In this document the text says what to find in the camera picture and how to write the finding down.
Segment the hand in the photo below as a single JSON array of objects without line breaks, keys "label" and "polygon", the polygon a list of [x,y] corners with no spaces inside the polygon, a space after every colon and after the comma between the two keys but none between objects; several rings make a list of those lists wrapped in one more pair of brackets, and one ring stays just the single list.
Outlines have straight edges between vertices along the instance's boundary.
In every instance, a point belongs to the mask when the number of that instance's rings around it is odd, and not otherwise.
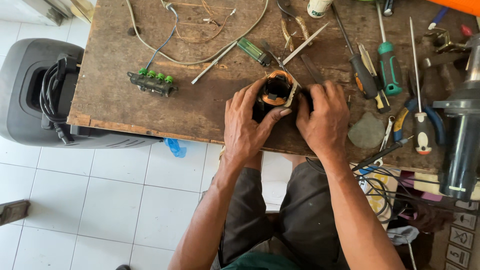
[{"label": "hand", "polygon": [[300,94],[297,115],[297,127],[320,161],[339,155],[346,157],[350,118],[342,86],[331,81],[325,81],[324,85],[306,87],[313,99],[313,111],[310,113],[306,97]]},{"label": "hand", "polygon": [[223,158],[238,166],[243,167],[255,156],[264,145],[275,123],[292,112],[291,109],[277,107],[269,111],[260,124],[252,119],[258,91],[265,83],[266,78],[258,80],[227,100],[224,133],[226,148]]}]

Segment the glue bottle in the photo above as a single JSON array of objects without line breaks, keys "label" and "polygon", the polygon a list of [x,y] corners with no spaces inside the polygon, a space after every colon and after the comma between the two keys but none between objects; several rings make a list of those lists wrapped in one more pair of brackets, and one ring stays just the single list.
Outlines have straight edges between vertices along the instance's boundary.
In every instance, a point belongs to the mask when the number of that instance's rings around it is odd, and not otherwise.
[{"label": "glue bottle", "polygon": [[332,5],[333,0],[310,0],[307,6],[308,15],[318,19],[322,18]]}]

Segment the dark shorts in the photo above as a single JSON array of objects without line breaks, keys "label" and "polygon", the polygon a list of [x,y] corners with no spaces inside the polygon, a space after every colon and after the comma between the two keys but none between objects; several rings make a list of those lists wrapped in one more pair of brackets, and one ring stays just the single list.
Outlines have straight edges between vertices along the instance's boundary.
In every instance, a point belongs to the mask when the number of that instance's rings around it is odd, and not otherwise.
[{"label": "dark shorts", "polygon": [[[298,165],[288,182],[275,225],[265,209],[260,172],[243,168],[220,242],[221,267],[262,243],[272,245],[270,249],[280,250],[288,258],[293,256],[302,269],[349,269],[336,231],[325,174],[307,162]],[[281,251],[285,247],[287,254]]]}]

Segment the gray cable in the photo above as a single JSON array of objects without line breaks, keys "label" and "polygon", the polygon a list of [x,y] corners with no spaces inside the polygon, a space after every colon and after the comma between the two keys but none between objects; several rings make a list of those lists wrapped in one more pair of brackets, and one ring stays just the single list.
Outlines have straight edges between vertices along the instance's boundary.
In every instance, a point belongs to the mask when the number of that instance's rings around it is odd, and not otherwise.
[{"label": "gray cable", "polygon": [[[135,30],[135,33],[137,34],[137,37],[138,39],[143,43],[145,44],[145,46],[149,47],[151,50],[153,51],[156,51],[155,48],[153,48],[152,46],[148,45],[141,37],[140,37],[140,34],[138,33],[137,31],[137,25],[135,23],[135,17],[133,15],[133,9],[132,9],[132,5],[130,4],[130,0],[126,0],[127,1],[127,5],[128,5],[128,9],[130,10],[130,16],[132,17],[132,22],[133,22],[133,29]],[[213,58],[215,58],[218,54],[220,54],[221,52],[223,52],[223,50],[225,50],[226,48],[228,48],[230,45],[233,44],[233,42],[235,41],[238,41],[240,40],[242,37],[246,36],[255,26],[257,26],[257,24],[260,22],[260,20],[264,17],[265,15],[265,12],[267,10],[267,6],[268,6],[268,0],[266,0],[265,2],[265,8],[264,8],[264,11],[262,12],[262,15],[260,15],[260,18],[258,18],[258,20],[247,30],[247,32],[245,32],[243,35],[241,35],[240,37],[238,37],[237,39],[233,40],[232,42],[226,44],[223,48],[221,48],[216,54],[210,56],[209,58],[205,59],[205,60],[201,60],[201,61],[197,61],[197,62],[180,62],[180,61],[177,61],[171,57],[169,57],[168,55],[162,53],[161,51],[158,51],[159,54],[165,56],[165,58],[167,58],[168,60],[174,62],[174,63],[177,63],[177,64],[181,64],[181,65],[196,65],[196,64],[201,64],[201,63],[205,63],[205,62],[208,62],[210,60],[212,60]]]},{"label": "gray cable", "polygon": [[407,241],[407,244],[408,244],[408,251],[410,252],[410,259],[412,259],[413,270],[417,270],[417,266],[415,265],[415,259],[413,258],[412,246],[410,245],[410,241],[408,240],[408,238],[406,236],[404,236],[403,234],[399,234],[399,233],[389,233],[389,232],[387,232],[387,234],[393,234],[393,235],[401,236],[401,237],[405,238],[405,240]]}]

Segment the man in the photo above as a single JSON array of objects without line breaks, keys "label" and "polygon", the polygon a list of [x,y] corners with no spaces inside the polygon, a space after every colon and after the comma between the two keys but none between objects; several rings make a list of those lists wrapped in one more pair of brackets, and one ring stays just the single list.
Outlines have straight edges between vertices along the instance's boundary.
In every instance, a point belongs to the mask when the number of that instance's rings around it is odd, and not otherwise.
[{"label": "man", "polygon": [[225,146],[210,188],[170,261],[184,269],[392,269],[404,266],[353,176],[345,151],[349,111],[331,81],[298,94],[297,127],[326,175],[304,157],[293,172],[278,228],[265,215],[260,148],[290,109],[275,108],[258,124],[255,98],[266,79],[235,93],[225,109]]}]

